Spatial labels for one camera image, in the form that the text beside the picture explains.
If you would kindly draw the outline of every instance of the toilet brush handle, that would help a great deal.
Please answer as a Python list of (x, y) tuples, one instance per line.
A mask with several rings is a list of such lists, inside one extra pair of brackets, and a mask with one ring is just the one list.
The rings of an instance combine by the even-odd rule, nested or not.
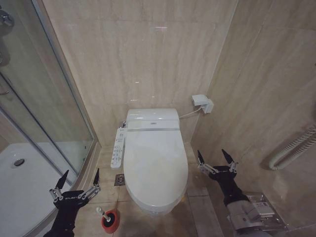
[(105, 211), (101, 207), (98, 206), (96, 208), (96, 211), (97, 213), (101, 214), (107, 220), (107, 222), (111, 220), (111, 218), (107, 214), (105, 214)]

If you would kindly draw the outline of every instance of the wall-mounted remote control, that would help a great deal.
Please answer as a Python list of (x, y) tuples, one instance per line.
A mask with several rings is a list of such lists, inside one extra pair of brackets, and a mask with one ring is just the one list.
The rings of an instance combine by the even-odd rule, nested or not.
[(117, 130), (117, 135), (115, 137), (112, 160), (111, 160), (112, 169), (120, 168), (120, 165), (122, 163), (126, 130), (127, 128), (125, 127), (119, 127)]

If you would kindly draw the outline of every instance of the shower enclosure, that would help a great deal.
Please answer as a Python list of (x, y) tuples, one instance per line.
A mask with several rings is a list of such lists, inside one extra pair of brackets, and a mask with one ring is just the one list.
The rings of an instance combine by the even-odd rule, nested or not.
[(94, 136), (35, 1), (0, 0), (0, 235), (26, 235), (76, 181)]

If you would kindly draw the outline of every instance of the toilet tank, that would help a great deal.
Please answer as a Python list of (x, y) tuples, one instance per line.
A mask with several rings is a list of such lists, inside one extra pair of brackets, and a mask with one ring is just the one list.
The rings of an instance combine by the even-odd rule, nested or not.
[(132, 109), (127, 113), (127, 130), (178, 130), (179, 116), (175, 109)]

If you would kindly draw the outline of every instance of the tiled floor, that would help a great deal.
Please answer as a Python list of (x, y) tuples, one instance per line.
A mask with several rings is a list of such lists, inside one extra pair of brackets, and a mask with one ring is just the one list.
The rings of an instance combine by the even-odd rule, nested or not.
[[(167, 215), (152, 217), (145, 214), (131, 199), (125, 186), (115, 186), (115, 175), (122, 169), (112, 170), (112, 148), (102, 148), (97, 163), (100, 168), (101, 192), (79, 210), (74, 229), (77, 237), (223, 237), (212, 202), (197, 169), (197, 161), (190, 144), (185, 144), (189, 164), (187, 193)], [(114, 234), (106, 234), (101, 217), (95, 208), (117, 208), (120, 225)]]

